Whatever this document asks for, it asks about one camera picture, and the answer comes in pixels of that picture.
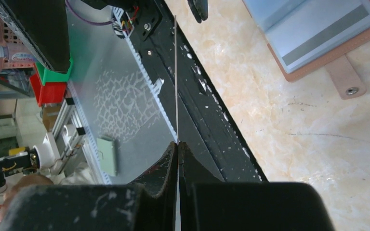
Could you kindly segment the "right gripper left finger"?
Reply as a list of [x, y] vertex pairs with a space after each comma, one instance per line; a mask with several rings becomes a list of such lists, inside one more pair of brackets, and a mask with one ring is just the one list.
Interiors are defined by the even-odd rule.
[[178, 146], [122, 185], [30, 185], [5, 210], [0, 231], [172, 231]]

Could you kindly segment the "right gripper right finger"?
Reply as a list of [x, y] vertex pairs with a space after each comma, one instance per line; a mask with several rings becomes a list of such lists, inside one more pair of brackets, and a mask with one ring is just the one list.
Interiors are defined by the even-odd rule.
[[332, 231], [317, 191], [302, 182], [223, 182], [185, 142], [177, 147], [184, 231]]

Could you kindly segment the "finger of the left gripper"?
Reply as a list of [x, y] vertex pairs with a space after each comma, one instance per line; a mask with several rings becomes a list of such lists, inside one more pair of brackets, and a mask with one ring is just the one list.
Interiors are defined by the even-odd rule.
[[209, 17], [209, 8], [207, 0], [187, 0], [188, 6], [195, 20], [201, 24]]

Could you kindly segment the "pink leather card holder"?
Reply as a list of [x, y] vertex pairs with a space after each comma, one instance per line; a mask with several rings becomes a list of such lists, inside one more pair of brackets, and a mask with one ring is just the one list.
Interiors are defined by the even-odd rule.
[[324, 67], [343, 100], [367, 89], [347, 53], [370, 41], [370, 0], [246, 0], [288, 82]]

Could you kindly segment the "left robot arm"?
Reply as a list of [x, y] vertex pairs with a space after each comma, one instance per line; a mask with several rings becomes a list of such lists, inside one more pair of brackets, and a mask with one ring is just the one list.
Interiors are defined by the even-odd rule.
[[0, 19], [47, 69], [64, 74], [70, 67], [64, 0], [0, 0]]

